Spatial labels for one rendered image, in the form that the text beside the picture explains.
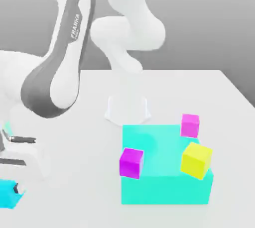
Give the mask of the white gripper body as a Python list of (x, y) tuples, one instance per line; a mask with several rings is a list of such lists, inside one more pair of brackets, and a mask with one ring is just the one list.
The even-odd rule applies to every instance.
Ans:
[(48, 157), (32, 145), (8, 145), (0, 152), (0, 179), (18, 183), (39, 182), (48, 177)]

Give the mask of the small cyan cube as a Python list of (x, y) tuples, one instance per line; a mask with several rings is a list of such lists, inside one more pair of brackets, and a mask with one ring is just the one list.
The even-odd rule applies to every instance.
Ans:
[(14, 180), (0, 179), (0, 209), (14, 209), (23, 195), (16, 194), (13, 190), (17, 182)]

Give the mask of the small magenta cube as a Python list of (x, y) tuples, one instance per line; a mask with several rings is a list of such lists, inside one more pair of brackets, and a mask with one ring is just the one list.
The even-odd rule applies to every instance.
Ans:
[(125, 148), (119, 160), (119, 173), (122, 177), (140, 179), (144, 164), (144, 151)]
[(197, 138), (199, 133), (200, 119), (195, 114), (183, 114), (181, 120), (182, 137)]

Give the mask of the small yellow cube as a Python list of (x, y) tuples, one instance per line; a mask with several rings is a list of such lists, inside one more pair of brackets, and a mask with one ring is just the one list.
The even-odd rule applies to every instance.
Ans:
[(181, 172), (203, 180), (210, 169), (212, 154), (211, 148), (191, 142), (182, 153)]

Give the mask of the large turquoise box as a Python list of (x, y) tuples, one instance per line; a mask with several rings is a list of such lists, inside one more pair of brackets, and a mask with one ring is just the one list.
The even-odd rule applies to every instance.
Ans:
[(208, 170), (203, 180), (181, 172), (182, 153), (197, 138), (181, 137), (181, 126), (125, 125), (122, 148), (144, 151), (139, 179), (121, 177), (124, 205), (208, 204), (214, 174)]

